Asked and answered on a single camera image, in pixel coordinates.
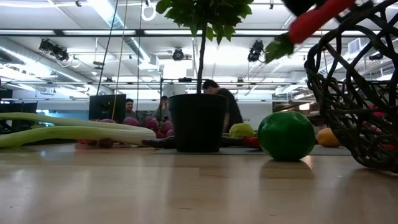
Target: computer monitor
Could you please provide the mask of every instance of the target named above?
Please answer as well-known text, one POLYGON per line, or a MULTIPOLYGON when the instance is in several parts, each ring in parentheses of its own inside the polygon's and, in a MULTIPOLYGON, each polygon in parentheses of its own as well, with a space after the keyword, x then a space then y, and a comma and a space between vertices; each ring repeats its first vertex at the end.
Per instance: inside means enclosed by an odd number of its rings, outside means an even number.
MULTIPOLYGON (((0 113, 36 113, 37 103, 9 103, 0 104, 0 113)), ((11 128, 13 131, 25 131, 30 129, 34 123, 26 120, 13 120, 11 128)))
MULTIPOLYGON (((115 95, 91 96, 88 119, 112 119, 115 95)), ((113 119, 122 123, 126 117, 126 95, 116 95, 116 107, 113 119)))

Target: green leek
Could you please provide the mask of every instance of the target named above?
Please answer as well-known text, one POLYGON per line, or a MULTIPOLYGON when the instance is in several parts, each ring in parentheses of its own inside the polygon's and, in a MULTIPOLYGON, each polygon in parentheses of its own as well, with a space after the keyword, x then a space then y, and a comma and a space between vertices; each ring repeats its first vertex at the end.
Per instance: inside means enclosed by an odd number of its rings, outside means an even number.
POLYGON ((126 144, 142 145, 141 141, 155 139, 150 129, 125 124, 83 121, 70 118, 53 118, 32 113, 0 113, 0 119, 24 119, 43 121, 64 126, 35 128, 12 134, 0 135, 0 147, 16 147, 44 139, 111 139, 126 144))

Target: green leaves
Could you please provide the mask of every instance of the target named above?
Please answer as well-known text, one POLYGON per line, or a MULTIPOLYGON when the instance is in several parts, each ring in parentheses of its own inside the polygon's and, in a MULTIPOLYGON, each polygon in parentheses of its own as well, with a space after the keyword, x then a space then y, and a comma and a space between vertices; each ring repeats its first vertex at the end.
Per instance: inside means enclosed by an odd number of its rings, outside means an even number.
POLYGON ((249 6, 249 5, 245 5, 245 6, 243 7, 242 12, 240 13, 240 16, 241 16, 243 19, 245 19, 247 15, 251 15, 251 14, 252 14, 252 12, 251 12, 250 6, 249 6))
POLYGON ((156 11, 165 13, 178 26, 189 27, 192 36, 204 30, 206 38, 215 37, 220 44, 223 37, 231 41, 234 27, 252 14, 249 6, 253 0, 160 0, 156 11))
POLYGON ((190 26, 192 37, 195 37, 198 34, 198 26, 197 24, 192 24, 190 26))
POLYGON ((232 34, 235 33, 235 29, 232 26, 224 27, 224 35, 228 41, 231 41, 232 34))
POLYGON ((213 33, 213 29, 211 27, 206 28, 206 37, 207 37, 207 39, 213 41, 214 33, 213 33))
POLYGON ((285 55, 291 55, 293 50, 294 44, 289 40, 287 35, 279 35, 266 47, 266 63, 270 63, 285 55))
POLYGON ((160 0, 156 4, 156 11, 159 14, 163 14, 171 6, 171 4, 172 4, 171 0, 160 0))

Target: black wicker basket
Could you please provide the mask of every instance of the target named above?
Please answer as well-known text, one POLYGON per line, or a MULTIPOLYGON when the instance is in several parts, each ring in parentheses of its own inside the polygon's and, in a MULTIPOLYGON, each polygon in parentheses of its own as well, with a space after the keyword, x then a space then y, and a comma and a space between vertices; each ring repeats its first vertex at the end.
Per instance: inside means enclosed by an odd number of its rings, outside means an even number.
POLYGON ((394 27, 398 14, 390 21, 386 18, 386 8, 397 1, 386 0, 352 14, 339 28, 325 34, 311 48, 304 65, 308 87, 320 104, 320 113, 340 143, 351 151, 360 164, 394 173, 398 173, 397 71, 394 69, 390 80, 369 81, 355 70, 355 66, 372 48, 390 58, 394 68, 398 66, 398 54, 392 41, 398 37, 398 29, 394 27), (375 34, 359 26, 358 23, 365 19, 373 21, 381 31, 375 34), (370 40, 351 63, 341 56, 341 33, 346 30, 360 31, 370 40), (332 41, 335 41, 336 48, 330 44, 332 41), (334 58, 327 75, 319 73, 321 58, 325 56, 324 50, 334 58), (333 77, 338 63, 347 71, 344 81, 333 77), (377 116, 375 112, 382 113, 383 117, 377 116))

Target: person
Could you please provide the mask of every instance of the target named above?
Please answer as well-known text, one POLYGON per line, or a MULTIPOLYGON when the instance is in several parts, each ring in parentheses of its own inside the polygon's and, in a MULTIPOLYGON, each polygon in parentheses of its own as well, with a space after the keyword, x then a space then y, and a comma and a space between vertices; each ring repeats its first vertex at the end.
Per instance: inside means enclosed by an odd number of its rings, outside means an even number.
POLYGON ((220 88, 217 82, 206 80, 202 85, 206 94, 221 95, 228 98, 228 110, 224 121, 224 133, 228 133, 232 125, 243 123, 241 111, 234 95, 227 89, 220 88))
POLYGON ((134 112, 132 110, 133 106, 134 106, 134 100, 126 99, 126 117, 127 118, 136 118, 137 119, 136 112, 134 112))
POLYGON ((172 116, 169 111, 169 99, 167 96, 161 97, 159 107, 154 111, 153 117, 155 117, 157 121, 172 120, 172 116))

